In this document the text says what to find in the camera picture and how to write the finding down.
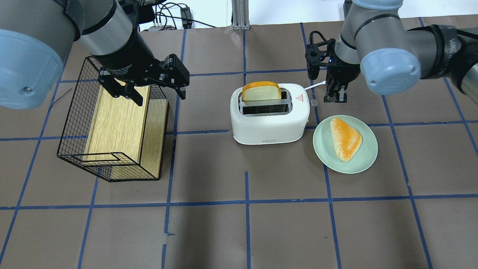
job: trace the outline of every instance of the robotic arm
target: robotic arm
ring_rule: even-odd
[[[155,59],[134,19],[116,0],[0,1],[0,105],[41,105],[78,39],[104,67],[98,82],[113,97],[124,96],[141,106],[134,86],[157,84],[175,89],[184,99],[188,70],[174,54]]]
[[[402,1],[353,0],[338,41],[311,32],[307,71],[314,80],[327,67],[324,101],[347,102],[347,85],[362,72],[380,95],[405,91],[419,79],[449,77],[478,104],[478,29],[431,25],[405,31],[398,16]],[[323,41],[314,43],[314,34]]]

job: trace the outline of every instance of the round plate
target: round plate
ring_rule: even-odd
[[[348,162],[341,161],[335,153],[330,132],[330,121],[335,117],[345,121],[362,135],[360,147]],[[377,138],[370,127],[361,120],[346,115],[332,116],[323,120],[315,129],[313,143],[319,159],[332,170],[344,174],[355,174],[367,170],[375,162],[379,152]]]

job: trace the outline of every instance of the toaster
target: toaster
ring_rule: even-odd
[[[231,96],[232,132],[245,145],[288,143],[298,140],[308,122],[307,92],[297,84],[279,84],[281,99],[243,101],[242,88]]]

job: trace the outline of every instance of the bread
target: bread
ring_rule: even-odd
[[[350,161],[362,143],[362,136],[339,118],[330,121],[330,131],[338,158],[344,162]]]
[[[242,87],[243,101],[261,101],[281,99],[281,88],[270,81],[257,81]]]

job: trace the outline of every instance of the white power cord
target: white power cord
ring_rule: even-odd
[[[324,81],[322,81],[322,82],[320,82],[320,83],[317,83],[317,84],[314,84],[314,85],[312,85],[312,86],[310,86],[310,87],[304,88],[304,90],[311,89],[311,88],[313,88],[313,87],[315,87],[315,86],[324,85],[324,84],[326,84],[326,83],[327,83],[327,81],[324,80]]]

